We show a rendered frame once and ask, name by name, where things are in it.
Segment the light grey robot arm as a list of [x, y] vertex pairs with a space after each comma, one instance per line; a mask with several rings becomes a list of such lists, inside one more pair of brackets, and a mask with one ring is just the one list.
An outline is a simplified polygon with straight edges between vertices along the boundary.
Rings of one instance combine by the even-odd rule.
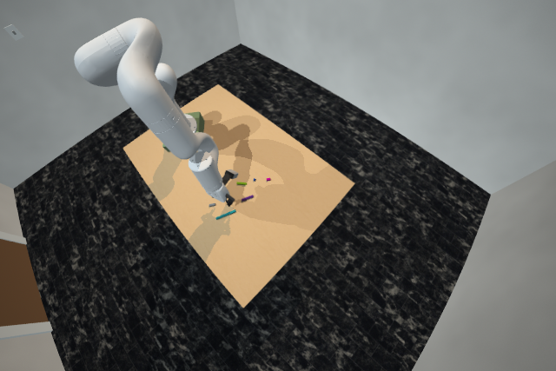
[[84, 44], [74, 61], [89, 83], [118, 85], [126, 103], [170, 152], [189, 159], [189, 168], [202, 187], [218, 190], [239, 173], [228, 169], [221, 176], [219, 150], [210, 135], [196, 133], [195, 118], [184, 116], [173, 100], [177, 78], [170, 66], [159, 63], [161, 54], [162, 37], [157, 27], [148, 19], [134, 18]]

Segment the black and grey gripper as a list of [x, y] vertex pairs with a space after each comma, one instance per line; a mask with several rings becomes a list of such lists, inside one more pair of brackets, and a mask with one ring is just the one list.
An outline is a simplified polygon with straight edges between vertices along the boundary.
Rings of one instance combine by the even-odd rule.
[[[233, 204], [235, 198], [233, 198], [232, 196], [229, 195], [228, 189], [226, 188], [226, 186], [222, 183], [221, 187], [218, 190], [215, 191], [207, 191], [208, 195], [212, 196], [213, 198], [215, 198], [216, 200], [220, 201], [220, 202], [227, 202], [228, 206], [230, 207], [230, 205]], [[228, 198], [228, 200], [226, 199], [226, 197]]]

